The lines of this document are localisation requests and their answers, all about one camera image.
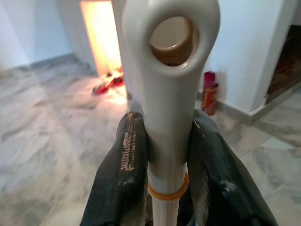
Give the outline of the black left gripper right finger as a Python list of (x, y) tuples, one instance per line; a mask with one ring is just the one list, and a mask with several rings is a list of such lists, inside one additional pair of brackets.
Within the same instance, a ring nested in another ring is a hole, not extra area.
[(179, 226), (276, 226), (242, 161), (216, 123), (195, 110), (187, 158), (188, 191), (180, 198)]

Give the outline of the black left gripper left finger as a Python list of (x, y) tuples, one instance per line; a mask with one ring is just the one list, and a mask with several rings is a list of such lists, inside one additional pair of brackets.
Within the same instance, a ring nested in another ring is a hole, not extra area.
[(96, 172), (82, 226), (143, 226), (146, 218), (148, 139), (143, 115), (126, 113)]

